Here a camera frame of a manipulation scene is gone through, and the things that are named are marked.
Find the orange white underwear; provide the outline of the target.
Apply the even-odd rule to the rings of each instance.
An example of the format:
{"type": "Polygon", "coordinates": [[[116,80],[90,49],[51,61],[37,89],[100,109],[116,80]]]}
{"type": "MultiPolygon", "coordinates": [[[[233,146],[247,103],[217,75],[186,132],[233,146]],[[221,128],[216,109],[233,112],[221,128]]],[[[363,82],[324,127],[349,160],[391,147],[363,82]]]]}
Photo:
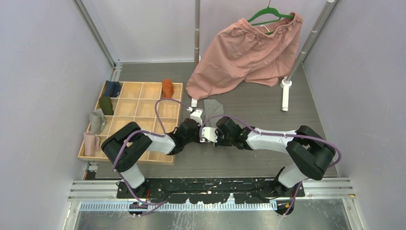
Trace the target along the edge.
{"type": "Polygon", "coordinates": [[[162,98],[172,98],[174,91],[171,79],[165,79],[162,81],[162,98]]]}

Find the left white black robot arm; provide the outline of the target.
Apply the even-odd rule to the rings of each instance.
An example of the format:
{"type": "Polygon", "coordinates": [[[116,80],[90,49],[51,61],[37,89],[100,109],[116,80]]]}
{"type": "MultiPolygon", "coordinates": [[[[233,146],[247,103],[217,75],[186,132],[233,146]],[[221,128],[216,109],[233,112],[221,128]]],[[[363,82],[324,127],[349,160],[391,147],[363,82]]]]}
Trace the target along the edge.
{"type": "Polygon", "coordinates": [[[136,164],[146,151],[176,155],[192,142],[199,143],[200,124],[185,119],[172,132],[156,134],[143,130],[136,122],[119,129],[101,145],[101,150],[113,164],[113,169],[129,185],[129,192],[136,198],[147,193],[145,177],[136,164]]]}

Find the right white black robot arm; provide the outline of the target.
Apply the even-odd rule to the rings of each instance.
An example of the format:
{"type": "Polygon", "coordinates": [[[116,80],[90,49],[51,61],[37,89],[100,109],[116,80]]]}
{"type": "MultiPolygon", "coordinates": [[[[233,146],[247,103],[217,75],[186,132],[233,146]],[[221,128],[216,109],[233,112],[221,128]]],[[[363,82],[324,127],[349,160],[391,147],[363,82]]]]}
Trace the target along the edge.
{"type": "Polygon", "coordinates": [[[297,130],[268,131],[252,126],[241,128],[229,117],[216,122],[220,146],[239,150],[270,150],[288,154],[292,165],[283,167],[273,182],[274,192],[286,196],[305,179],[321,180],[335,157],[335,149],[313,129],[300,126],[297,130]]]}

